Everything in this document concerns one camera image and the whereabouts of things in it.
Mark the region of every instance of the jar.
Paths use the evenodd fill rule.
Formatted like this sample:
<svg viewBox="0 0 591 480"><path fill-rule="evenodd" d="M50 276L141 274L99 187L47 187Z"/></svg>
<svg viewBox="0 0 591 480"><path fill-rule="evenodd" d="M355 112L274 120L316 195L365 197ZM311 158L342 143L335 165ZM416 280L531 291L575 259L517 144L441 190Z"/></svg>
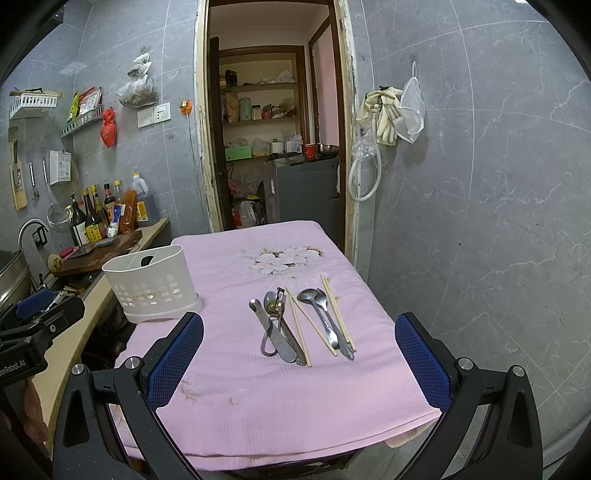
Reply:
<svg viewBox="0 0 591 480"><path fill-rule="evenodd" d="M262 109L260 105L252 105L252 119L261 120Z"/></svg>
<svg viewBox="0 0 591 480"><path fill-rule="evenodd" d="M240 99L240 121L245 122L252 119L252 107L250 97Z"/></svg>

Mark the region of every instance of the metal spoon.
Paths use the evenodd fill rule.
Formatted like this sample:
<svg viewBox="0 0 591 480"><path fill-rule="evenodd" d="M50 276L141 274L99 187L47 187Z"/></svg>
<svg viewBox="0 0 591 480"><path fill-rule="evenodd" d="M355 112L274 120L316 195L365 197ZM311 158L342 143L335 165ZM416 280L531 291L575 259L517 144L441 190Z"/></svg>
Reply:
<svg viewBox="0 0 591 480"><path fill-rule="evenodd" d="M339 340L340 352L345 357L347 357L349 360L353 360L355 358L355 355L353 354L353 348L347 343L347 340L345 339L343 332L340 331L339 327L336 326L335 322L333 321L332 317L330 316L329 307L328 307L328 298L326 297L326 293L324 293L319 288L316 289L316 292L317 293L314 296L314 301L316 302L316 304L318 306L320 306L320 308L322 308L324 310L324 313L326 314L326 317L328 318L328 320L330 322L330 326L335 331L335 334Z"/></svg>
<svg viewBox="0 0 591 480"><path fill-rule="evenodd" d="M337 338L335 331L331 328L331 326L328 323L326 323L326 320L320 313L318 305L316 304L316 301L314 299L317 293L318 290L316 290L315 288L307 288L300 292L300 294L297 296L297 299L302 303L307 303L308 305L312 305L314 307L314 310L318 314L318 317L320 317L320 321L322 322L322 326L324 327L324 331L326 332L326 337L329 340L330 346L336 350L337 348L339 348L339 339Z"/></svg>
<svg viewBox="0 0 591 480"><path fill-rule="evenodd" d="M295 358L295 362L298 365L307 365L304 351L301 349L296 337L294 336L288 324L285 322L285 319L283 318L283 312L285 311L285 302L280 300L278 304L280 306L280 309L277 308L277 293L275 293L274 291L268 291L265 294L265 298L263 300L265 311L271 317L279 318L279 330L283 333L283 335L285 335L285 339L287 340L289 346L294 349L294 352L296 352L295 354L297 355L297 357Z"/></svg>

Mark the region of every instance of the metal bowl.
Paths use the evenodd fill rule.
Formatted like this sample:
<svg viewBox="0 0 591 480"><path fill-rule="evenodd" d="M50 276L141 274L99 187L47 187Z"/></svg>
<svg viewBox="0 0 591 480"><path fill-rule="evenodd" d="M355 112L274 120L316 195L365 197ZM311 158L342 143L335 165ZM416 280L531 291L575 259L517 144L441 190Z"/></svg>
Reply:
<svg viewBox="0 0 591 480"><path fill-rule="evenodd" d="M337 145L316 144L316 151L319 155L338 155L339 147Z"/></svg>

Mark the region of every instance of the faucet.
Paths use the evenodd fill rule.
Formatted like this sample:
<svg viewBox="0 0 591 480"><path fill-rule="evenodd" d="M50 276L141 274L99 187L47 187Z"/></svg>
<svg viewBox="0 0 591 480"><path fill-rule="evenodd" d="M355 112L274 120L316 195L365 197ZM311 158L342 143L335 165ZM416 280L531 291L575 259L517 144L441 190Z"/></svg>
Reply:
<svg viewBox="0 0 591 480"><path fill-rule="evenodd" d="M47 232L49 231L49 226L40 218L31 218L29 220L27 220L23 226L21 227L19 233L18 233L18 249L22 250L22 236L25 233L25 230L27 229L28 226L31 225L41 225Z"/></svg>

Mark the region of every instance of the wall shelf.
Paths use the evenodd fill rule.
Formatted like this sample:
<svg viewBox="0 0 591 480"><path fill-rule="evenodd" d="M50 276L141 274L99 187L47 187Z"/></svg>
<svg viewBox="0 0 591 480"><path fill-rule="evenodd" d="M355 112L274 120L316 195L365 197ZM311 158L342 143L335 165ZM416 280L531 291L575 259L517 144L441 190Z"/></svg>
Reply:
<svg viewBox="0 0 591 480"><path fill-rule="evenodd" d="M248 127L249 125L266 125L282 122L296 122L299 121L299 116L282 116L281 118L268 118L266 120L243 120L242 122L232 122L231 124L223 124L223 127Z"/></svg>
<svg viewBox="0 0 591 480"><path fill-rule="evenodd" d="M266 92L268 90L297 90L297 83L262 83L258 85L242 85L240 87L228 87L220 90L220 93L244 93Z"/></svg>

